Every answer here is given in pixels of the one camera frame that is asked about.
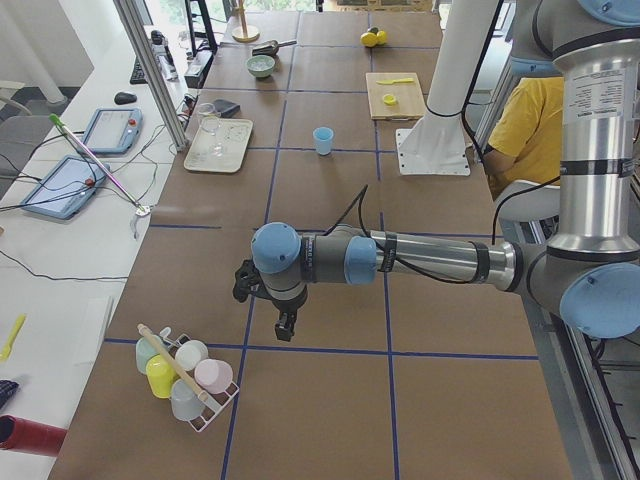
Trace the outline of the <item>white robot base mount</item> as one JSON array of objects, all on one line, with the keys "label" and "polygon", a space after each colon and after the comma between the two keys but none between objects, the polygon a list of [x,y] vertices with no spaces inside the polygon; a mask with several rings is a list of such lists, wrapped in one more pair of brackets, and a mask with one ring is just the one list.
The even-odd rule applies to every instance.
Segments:
[{"label": "white robot base mount", "polygon": [[413,128],[396,131],[402,175],[470,174],[462,115],[501,5],[498,0],[451,3],[426,112]]}]

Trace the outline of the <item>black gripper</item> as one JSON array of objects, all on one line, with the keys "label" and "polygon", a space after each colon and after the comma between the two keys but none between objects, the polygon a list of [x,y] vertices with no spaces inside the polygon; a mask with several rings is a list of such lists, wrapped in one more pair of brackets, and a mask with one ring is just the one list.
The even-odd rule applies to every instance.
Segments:
[{"label": "black gripper", "polygon": [[240,303],[249,296],[269,300],[279,312],[274,325],[276,338],[291,341],[295,335],[297,311],[306,303],[308,290],[305,284],[297,283],[285,290],[277,290],[268,283],[268,275],[261,273],[252,259],[245,259],[236,270],[232,295]]}]

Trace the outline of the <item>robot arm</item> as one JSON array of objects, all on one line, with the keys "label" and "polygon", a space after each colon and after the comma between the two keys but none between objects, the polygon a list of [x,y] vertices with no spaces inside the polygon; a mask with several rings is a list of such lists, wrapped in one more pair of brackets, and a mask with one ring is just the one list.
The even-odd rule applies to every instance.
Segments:
[{"label": "robot arm", "polygon": [[596,338],[638,328],[639,246],[627,218],[639,121],[639,5],[520,1],[513,34],[516,74],[564,79],[563,150],[557,174],[541,185],[510,187],[496,214],[513,222],[557,216],[556,233],[543,245],[488,246],[341,224],[323,234],[266,224],[236,271],[233,295],[272,302],[279,339],[293,337],[309,284],[368,284],[392,271],[489,283]]}]

